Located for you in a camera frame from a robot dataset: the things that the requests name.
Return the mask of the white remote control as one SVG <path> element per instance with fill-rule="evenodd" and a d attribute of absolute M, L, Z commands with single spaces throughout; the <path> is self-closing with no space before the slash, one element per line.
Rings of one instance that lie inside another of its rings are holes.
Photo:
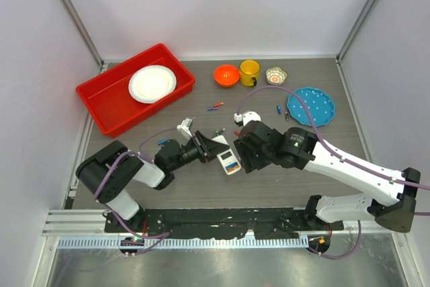
<path fill-rule="evenodd" d="M 217 143 L 224 144 L 227 146 L 227 149 L 225 149 L 221 153 L 217 154 L 217 159 L 219 160 L 225 174 L 232 175 L 232 174 L 239 172 L 241 170 L 241 168 L 239 170 L 232 172 L 232 173 L 227 173 L 227 171 L 226 171 L 226 166 L 231 164 L 231 163 L 238 163 L 240 167 L 241 167 L 241 164 L 240 164 L 239 160 L 237 159 L 236 155 L 234 154 L 233 150 L 231 149 L 230 145 L 228 144 L 227 140 L 225 139 L 225 137 L 223 135 L 220 135 L 220 136 L 214 137 L 212 140 L 217 142 Z"/>

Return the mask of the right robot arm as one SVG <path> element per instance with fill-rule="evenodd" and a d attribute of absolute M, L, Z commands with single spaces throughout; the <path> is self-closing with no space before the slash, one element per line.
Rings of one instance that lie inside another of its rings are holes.
<path fill-rule="evenodd" d="M 351 186 L 350 196 L 311 196 L 303 214 L 304 224 L 320 229 L 326 223 L 370 220 L 398 233 L 408 233 L 415 217 L 421 174 L 383 168 L 350 155 L 299 127 L 284 133 L 261 121 L 248 122 L 234 141 L 246 173 L 268 165 L 325 175 Z"/>

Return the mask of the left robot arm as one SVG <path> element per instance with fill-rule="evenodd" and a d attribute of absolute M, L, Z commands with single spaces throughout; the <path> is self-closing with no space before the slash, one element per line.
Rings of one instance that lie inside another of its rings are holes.
<path fill-rule="evenodd" d="M 142 227 L 145 215 L 144 209 L 126 191 L 132 180 L 163 190 L 175 179 L 175 170 L 196 160 L 211 162 L 229 148 L 223 136 L 208 138 L 197 131 L 184 145 L 168 140 L 154 159 L 147 161 L 115 140 L 84 160 L 75 175 L 94 199 L 111 211 L 110 221 L 134 233 Z"/>

